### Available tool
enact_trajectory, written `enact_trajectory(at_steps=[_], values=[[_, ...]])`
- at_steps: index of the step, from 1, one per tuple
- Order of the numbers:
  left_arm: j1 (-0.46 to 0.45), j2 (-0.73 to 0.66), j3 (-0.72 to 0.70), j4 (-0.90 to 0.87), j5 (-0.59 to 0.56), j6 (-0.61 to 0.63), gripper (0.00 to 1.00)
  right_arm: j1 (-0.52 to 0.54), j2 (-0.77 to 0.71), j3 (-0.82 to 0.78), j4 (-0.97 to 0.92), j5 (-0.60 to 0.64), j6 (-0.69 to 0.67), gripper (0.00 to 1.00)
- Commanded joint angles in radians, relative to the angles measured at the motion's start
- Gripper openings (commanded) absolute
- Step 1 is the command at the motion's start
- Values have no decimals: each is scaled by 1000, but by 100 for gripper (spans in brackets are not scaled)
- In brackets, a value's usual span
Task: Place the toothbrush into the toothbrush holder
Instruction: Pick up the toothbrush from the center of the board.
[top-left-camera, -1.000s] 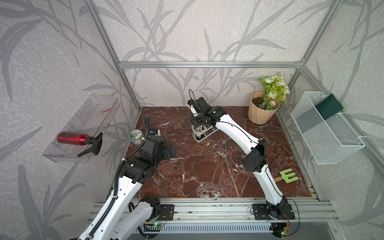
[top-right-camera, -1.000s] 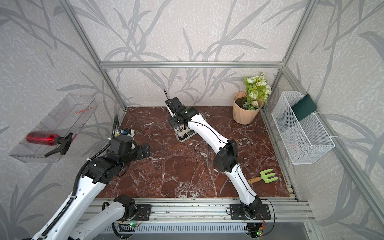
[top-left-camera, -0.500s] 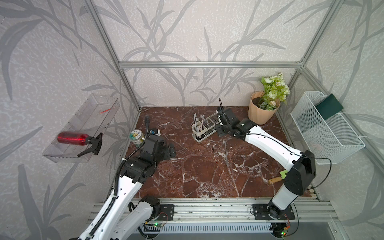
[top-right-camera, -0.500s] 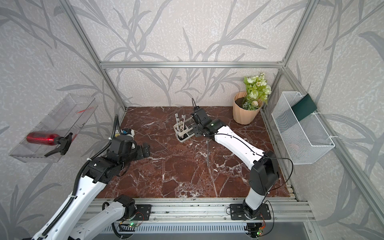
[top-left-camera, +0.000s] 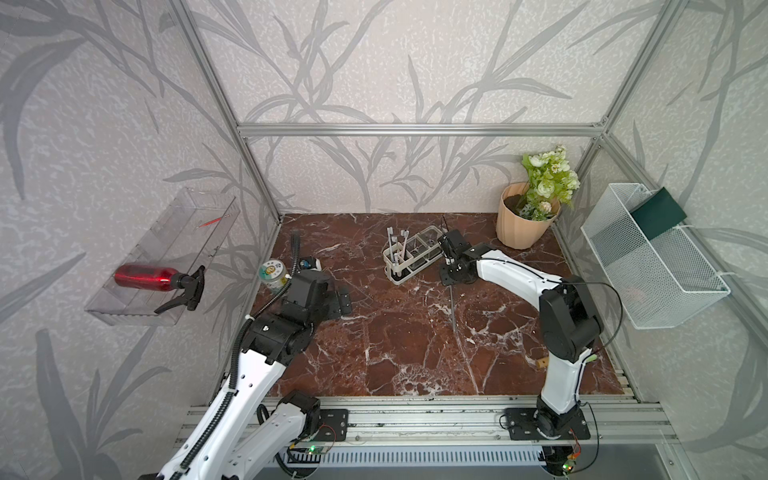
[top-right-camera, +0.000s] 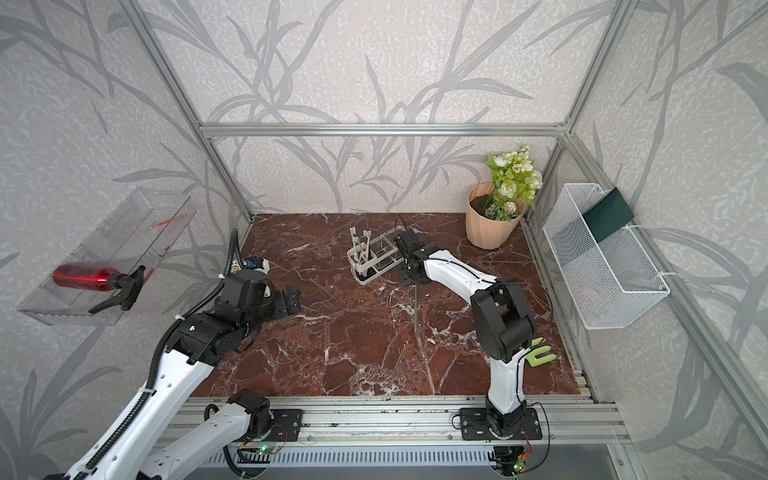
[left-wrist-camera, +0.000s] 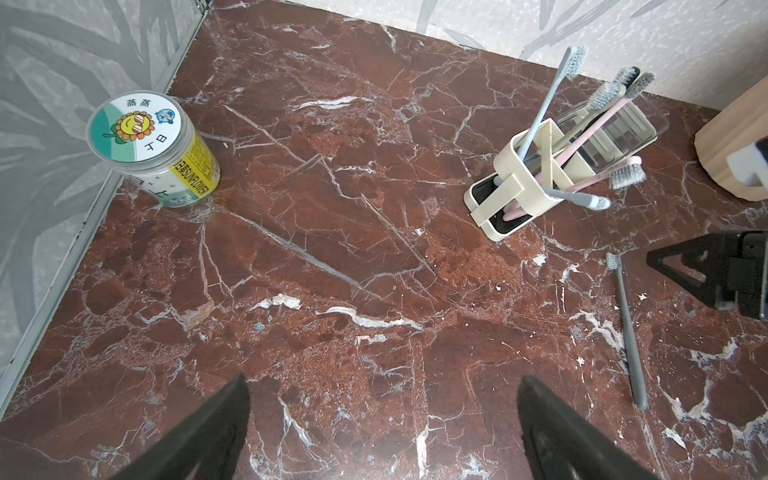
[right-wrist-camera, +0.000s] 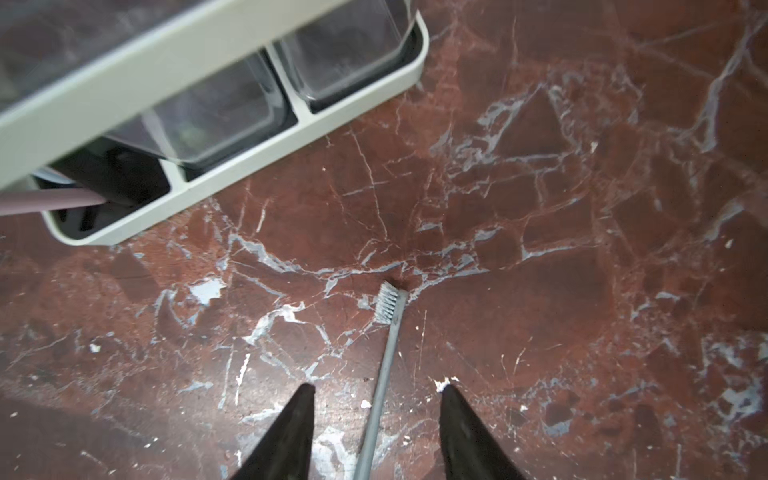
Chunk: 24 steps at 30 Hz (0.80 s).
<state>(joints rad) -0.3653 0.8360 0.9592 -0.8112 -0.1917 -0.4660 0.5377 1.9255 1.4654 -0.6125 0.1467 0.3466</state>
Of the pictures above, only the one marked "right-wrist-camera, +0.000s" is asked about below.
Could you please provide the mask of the pink toothbrush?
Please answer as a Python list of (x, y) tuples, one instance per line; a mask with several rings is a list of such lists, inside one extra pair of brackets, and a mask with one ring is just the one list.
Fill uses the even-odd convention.
[(101, 205), (107, 199), (88, 189), (42, 189), (1, 193), (0, 216), (58, 211)]

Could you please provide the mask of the dark grey toothbrush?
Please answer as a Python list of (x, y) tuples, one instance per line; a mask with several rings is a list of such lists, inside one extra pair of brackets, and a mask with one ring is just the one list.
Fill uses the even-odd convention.
[(390, 373), (397, 351), (407, 298), (408, 294), (405, 290), (399, 289), (389, 282), (384, 282), (381, 285), (377, 295), (374, 319), (387, 323), (389, 330), (369, 418), (353, 475), (354, 480), (368, 480), (371, 476), (380, 421), (387, 395)]

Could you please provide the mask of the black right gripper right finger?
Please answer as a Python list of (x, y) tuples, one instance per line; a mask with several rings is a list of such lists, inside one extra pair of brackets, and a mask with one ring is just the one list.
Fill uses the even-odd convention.
[(448, 480), (525, 479), (452, 384), (441, 392), (439, 436)]

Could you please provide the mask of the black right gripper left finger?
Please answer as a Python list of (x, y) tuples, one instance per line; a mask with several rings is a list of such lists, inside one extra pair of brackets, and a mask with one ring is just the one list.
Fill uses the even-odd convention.
[(314, 434), (314, 398), (313, 385), (300, 385), (232, 479), (307, 480)]

